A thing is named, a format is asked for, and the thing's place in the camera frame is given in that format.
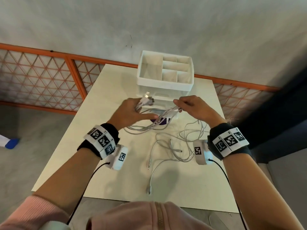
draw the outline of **hand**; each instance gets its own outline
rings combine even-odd
[[[213,128],[220,123],[227,123],[214,109],[212,109],[204,100],[195,95],[183,96],[178,99],[174,99],[174,104],[194,118],[204,121],[209,124],[210,128]]]
[[[119,131],[141,120],[157,119],[159,116],[156,114],[140,114],[141,108],[138,111],[135,110],[140,100],[140,98],[124,100],[107,123],[112,124]]]

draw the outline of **wristband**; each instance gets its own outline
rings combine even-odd
[[[119,142],[118,131],[110,123],[96,125],[84,136],[84,139],[77,150],[88,148],[101,159],[113,153]]]
[[[210,151],[220,160],[229,154],[246,153],[251,155],[247,147],[248,144],[240,130],[228,123],[221,123],[212,128],[208,136]]]

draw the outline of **white drawer unit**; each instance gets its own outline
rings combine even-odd
[[[142,51],[137,73],[137,96],[173,100],[189,94],[194,84],[191,57]]]

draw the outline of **black wristband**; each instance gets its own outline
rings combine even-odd
[[[119,138],[118,138],[118,131],[117,129],[110,123],[103,123],[101,124],[102,127],[104,127],[104,129],[106,129],[110,135],[113,137],[115,144],[117,144],[119,142]],[[88,148],[89,150],[91,150],[96,156],[98,156],[101,160],[101,156],[100,153],[98,152],[98,150],[87,140],[84,140],[80,146],[78,147],[77,151],[81,148]]]
[[[229,123],[221,123],[218,126],[210,129],[210,135],[208,136],[208,146],[210,151],[213,153],[213,155],[215,155],[218,159],[222,160],[224,157],[221,155],[220,151],[216,148],[216,146],[213,144],[213,140],[215,138],[217,138],[219,135],[223,134],[224,132],[233,129],[234,126],[232,126]],[[245,153],[251,156],[251,151],[249,150],[249,148],[247,146],[243,146],[235,151],[233,151],[232,153],[230,153],[229,155],[232,154],[238,154],[238,153]]]

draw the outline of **tabletop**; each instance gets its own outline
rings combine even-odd
[[[109,120],[121,102],[128,97],[136,97],[137,69],[105,65],[98,79],[84,100],[82,106],[65,132],[56,150],[45,166],[32,191],[36,191],[60,166],[76,152],[83,136],[96,124]],[[211,80],[195,78],[190,95],[200,96],[222,117],[224,117],[214,85]],[[138,125],[149,125],[143,120]],[[162,132],[177,135],[187,123],[195,119],[186,112],[178,114]],[[200,129],[195,123],[188,129]],[[100,168],[91,179],[85,197],[121,201],[171,201],[180,207],[207,209],[238,213],[229,184],[216,164],[198,165],[190,162],[164,162],[155,172],[152,180],[152,194],[146,193],[152,169],[148,169],[149,153],[158,131],[148,131],[141,135],[131,135],[123,129],[119,131],[120,144],[128,147],[125,163],[121,170]],[[160,135],[159,139],[169,140],[170,136]],[[173,147],[188,153],[185,142],[172,139]],[[152,168],[163,159],[170,158],[170,152],[159,145],[153,149]],[[223,168],[223,163],[214,157]]]

